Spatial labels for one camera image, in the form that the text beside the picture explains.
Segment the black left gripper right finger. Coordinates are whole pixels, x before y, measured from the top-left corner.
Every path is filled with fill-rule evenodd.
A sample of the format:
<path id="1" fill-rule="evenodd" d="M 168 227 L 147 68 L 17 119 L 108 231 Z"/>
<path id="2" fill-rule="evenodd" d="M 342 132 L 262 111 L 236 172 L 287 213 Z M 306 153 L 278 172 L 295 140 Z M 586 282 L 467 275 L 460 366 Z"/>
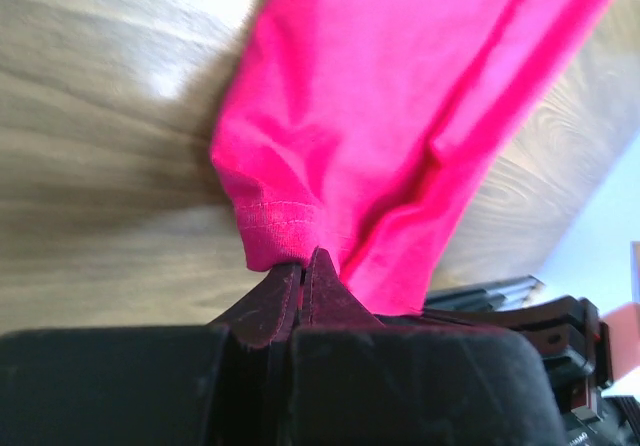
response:
<path id="1" fill-rule="evenodd" d="M 562 445 L 542 360 L 488 326 L 387 326 L 313 253 L 291 342 L 295 445 Z"/>

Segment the pink t shirt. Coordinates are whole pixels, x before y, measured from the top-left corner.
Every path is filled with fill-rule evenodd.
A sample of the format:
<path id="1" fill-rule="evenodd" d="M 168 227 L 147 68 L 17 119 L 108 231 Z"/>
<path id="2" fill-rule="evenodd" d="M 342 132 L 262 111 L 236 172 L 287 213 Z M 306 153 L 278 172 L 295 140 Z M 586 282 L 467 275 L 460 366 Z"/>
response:
<path id="1" fill-rule="evenodd" d="M 504 144 L 611 0 L 267 0 L 211 159 L 253 271 L 326 249 L 419 311 Z"/>

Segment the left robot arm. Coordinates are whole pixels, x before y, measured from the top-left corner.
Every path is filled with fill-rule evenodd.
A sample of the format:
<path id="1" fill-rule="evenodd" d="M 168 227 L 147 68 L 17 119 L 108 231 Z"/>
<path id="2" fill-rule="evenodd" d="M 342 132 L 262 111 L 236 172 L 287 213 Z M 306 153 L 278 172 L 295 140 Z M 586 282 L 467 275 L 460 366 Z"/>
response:
<path id="1" fill-rule="evenodd" d="M 635 445 L 621 351 L 585 299 L 369 312 L 329 254 L 205 325 L 1 338 L 5 445 Z"/>

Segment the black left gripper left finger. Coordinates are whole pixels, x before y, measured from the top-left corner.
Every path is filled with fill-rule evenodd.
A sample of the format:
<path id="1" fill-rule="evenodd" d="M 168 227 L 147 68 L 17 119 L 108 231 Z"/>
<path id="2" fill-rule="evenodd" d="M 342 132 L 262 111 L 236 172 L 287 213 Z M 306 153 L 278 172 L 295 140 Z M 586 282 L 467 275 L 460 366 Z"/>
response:
<path id="1" fill-rule="evenodd" d="M 274 267 L 205 325 L 1 338 L 5 445 L 274 445 L 303 278 Z"/>

